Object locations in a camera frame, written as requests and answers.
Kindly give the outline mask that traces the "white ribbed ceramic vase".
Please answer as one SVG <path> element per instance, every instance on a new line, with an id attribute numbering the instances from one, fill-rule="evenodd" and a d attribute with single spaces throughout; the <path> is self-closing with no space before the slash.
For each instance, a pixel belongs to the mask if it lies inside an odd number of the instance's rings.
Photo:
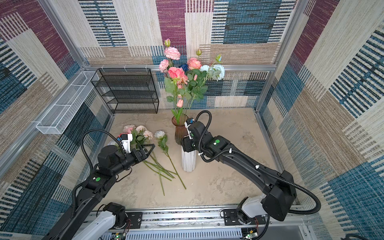
<path id="1" fill-rule="evenodd" d="M 182 153 L 182 168 L 185 172 L 192 172 L 196 168 L 197 151 L 185 152 L 183 149 Z"/>

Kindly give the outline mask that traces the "red ribbed glass vase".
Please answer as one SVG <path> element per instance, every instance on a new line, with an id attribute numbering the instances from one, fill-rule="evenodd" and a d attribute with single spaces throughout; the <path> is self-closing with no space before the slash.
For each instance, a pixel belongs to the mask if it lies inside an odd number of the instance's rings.
<path id="1" fill-rule="evenodd" d="M 179 124 L 175 117 L 172 118 L 172 123 L 175 126 L 175 141 L 178 145 L 182 145 L 182 139 L 188 136 L 188 131 L 185 127 L 185 121 L 187 118 L 187 115 L 182 114 Z"/>

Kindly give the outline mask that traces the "pink tulip stem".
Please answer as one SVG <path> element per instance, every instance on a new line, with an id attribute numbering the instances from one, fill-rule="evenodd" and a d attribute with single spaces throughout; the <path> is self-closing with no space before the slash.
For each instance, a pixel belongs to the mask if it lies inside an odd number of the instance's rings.
<path id="1" fill-rule="evenodd" d="M 179 98 L 176 101 L 176 106 L 172 109 L 172 113 L 174 115 L 176 124 L 180 125 L 184 117 L 184 100 L 183 99 Z"/>

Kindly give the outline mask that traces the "pink double rose stem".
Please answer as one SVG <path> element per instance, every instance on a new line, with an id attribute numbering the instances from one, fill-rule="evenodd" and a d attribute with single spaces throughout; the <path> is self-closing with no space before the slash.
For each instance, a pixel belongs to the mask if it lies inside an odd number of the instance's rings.
<path id="1" fill-rule="evenodd" d="M 198 75 L 190 75 L 189 77 L 186 75 L 183 75 L 180 80 L 177 81 L 177 88 L 179 90 L 181 89 L 187 89 L 192 90 L 194 87 L 198 85 L 197 83 Z"/>

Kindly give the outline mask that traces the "magenta rose stem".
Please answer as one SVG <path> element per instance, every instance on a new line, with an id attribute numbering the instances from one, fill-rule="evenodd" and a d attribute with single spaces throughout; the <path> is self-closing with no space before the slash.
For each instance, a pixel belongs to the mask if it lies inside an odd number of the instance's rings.
<path id="1" fill-rule="evenodd" d="M 181 79 L 183 75 L 186 75 L 183 69 L 176 68 L 176 67 L 170 67 L 168 69 L 168 76 L 170 79 L 177 85 L 177 81 Z"/>

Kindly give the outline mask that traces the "blue artificial rose stem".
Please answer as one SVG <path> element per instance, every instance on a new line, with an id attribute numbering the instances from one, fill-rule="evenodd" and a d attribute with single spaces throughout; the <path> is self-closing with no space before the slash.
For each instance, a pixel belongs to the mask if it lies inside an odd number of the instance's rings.
<path id="1" fill-rule="evenodd" d="M 180 68 L 183 69 L 184 72 L 187 72 L 189 70 L 188 64 L 180 65 Z"/>

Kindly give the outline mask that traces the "eucalyptus and pale flower stem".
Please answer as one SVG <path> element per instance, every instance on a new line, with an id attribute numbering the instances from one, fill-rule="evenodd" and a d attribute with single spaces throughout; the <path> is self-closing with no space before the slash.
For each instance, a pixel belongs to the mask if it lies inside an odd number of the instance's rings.
<path id="1" fill-rule="evenodd" d="M 215 62 L 208 66 L 203 65 L 200 68 L 202 73 L 206 73 L 206 78 L 212 79 L 215 81 L 221 81 L 225 77 L 225 68 L 221 65 L 222 63 L 222 55 L 217 55 L 215 58 Z"/>

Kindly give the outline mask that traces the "pink rose stem with bud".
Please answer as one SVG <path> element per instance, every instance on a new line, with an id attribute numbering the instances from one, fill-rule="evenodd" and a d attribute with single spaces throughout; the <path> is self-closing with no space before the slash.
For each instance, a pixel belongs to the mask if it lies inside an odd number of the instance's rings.
<path id="1" fill-rule="evenodd" d="M 189 70 L 199 70 L 202 67 L 201 61 L 193 57 L 187 61 Z"/>

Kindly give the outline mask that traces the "pink carnation stem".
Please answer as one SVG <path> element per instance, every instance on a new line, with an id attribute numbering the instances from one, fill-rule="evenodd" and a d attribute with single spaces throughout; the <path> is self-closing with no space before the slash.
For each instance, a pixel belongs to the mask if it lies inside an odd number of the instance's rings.
<path id="1" fill-rule="evenodd" d="M 165 39 L 164 45 L 164 55 L 166 58 L 159 64 L 159 70 L 161 73 L 166 73 L 170 68 L 175 66 L 174 61 L 178 61 L 181 58 L 179 50 L 171 46 L 170 39 Z"/>

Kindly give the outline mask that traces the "cream double rose stem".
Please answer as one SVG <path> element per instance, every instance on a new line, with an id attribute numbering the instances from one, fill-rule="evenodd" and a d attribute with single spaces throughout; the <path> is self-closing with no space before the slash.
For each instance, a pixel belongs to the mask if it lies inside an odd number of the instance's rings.
<path id="1" fill-rule="evenodd" d="M 140 125 L 136 127 L 135 125 L 127 125 L 124 127 L 123 132 L 126 134 L 133 135 L 133 141 L 131 142 L 131 150 L 139 149 L 139 145 L 150 144 L 152 138 L 154 137 L 153 133 L 149 131 L 145 126 Z M 145 165 L 169 181 L 175 179 L 175 173 L 169 171 L 161 166 L 161 164 L 157 161 L 155 153 L 152 152 L 150 158 L 153 162 L 145 161 Z"/>

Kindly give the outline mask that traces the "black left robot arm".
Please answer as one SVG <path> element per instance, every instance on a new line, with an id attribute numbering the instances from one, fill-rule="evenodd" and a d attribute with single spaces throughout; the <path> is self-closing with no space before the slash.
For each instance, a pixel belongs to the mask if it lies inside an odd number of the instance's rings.
<path id="1" fill-rule="evenodd" d="M 117 175 L 146 160 L 154 150 L 154 144 L 133 149 L 129 154 L 119 152 L 117 146 L 103 147 L 98 155 L 98 168 L 75 190 L 73 206 L 62 215 L 45 240 L 71 240 L 91 211 L 107 195 L 117 182 Z"/>

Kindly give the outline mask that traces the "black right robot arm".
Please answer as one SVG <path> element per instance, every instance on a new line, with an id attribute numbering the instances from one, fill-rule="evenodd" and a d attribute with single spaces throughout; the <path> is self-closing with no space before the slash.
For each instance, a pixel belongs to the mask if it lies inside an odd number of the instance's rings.
<path id="1" fill-rule="evenodd" d="M 187 153 L 198 151 L 203 161 L 223 163 L 249 179 L 261 191 L 259 197 L 245 197 L 237 206 L 237 216 L 242 224 L 248 224 L 256 216 L 268 215 L 284 221 L 295 198 L 296 190 L 289 184 L 281 183 L 278 177 L 292 181 L 293 176 L 284 171 L 272 170 L 236 148 L 222 136 L 213 137 L 205 125 L 189 118 L 185 122 L 188 136 L 182 139 L 183 150 Z"/>

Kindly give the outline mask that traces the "pile of artificial flowers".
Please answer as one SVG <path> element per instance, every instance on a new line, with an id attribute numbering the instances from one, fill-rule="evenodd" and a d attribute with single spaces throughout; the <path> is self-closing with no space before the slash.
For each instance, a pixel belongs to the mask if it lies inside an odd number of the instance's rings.
<path id="1" fill-rule="evenodd" d="M 171 160 L 169 155 L 168 136 L 162 131 L 158 130 L 155 133 L 148 130 L 145 126 L 139 125 L 126 125 L 123 128 L 122 133 L 118 136 L 118 140 L 122 143 L 130 144 L 131 149 L 144 149 L 150 147 L 150 144 L 155 141 L 157 146 L 160 148 L 162 153 Z M 157 174 L 161 186 L 162 194 L 165 195 L 165 188 L 163 180 L 172 181 L 176 178 L 181 180 L 179 173 L 176 168 L 172 170 L 165 168 L 158 160 L 154 152 L 150 153 L 149 160 L 145 160 L 144 164 L 154 173 Z"/>

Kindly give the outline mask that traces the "white rose stem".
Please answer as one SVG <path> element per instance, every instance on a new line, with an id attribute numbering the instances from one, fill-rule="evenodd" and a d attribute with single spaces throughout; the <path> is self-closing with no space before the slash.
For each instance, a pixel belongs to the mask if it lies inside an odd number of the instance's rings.
<path id="1" fill-rule="evenodd" d="M 182 180 L 182 178 L 180 177 L 170 155 L 169 155 L 169 146 L 168 146 L 168 136 L 167 134 L 163 131 L 163 130 L 158 130 L 155 132 L 155 138 L 156 140 L 158 141 L 158 146 L 162 149 L 163 153 L 169 158 L 169 160 L 171 161 L 171 164 L 174 168 L 174 172 L 175 174 L 177 175 L 177 177 L 179 178 L 180 182 L 182 183 L 184 189 L 186 190 L 186 186 Z"/>

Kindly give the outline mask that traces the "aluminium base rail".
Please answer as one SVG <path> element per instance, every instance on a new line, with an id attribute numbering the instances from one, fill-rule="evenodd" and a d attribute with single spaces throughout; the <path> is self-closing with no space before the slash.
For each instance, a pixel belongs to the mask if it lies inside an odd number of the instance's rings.
<path id="1" fill-rule="evenodd" d="M 92 211 L 75 235 L 76 240 L 214 240 L 252 239 L 270 220 L 257 214 L 248 224 L 238 219 L 235 205 L 131 209 L 122 227 L 107 211 Z"/>

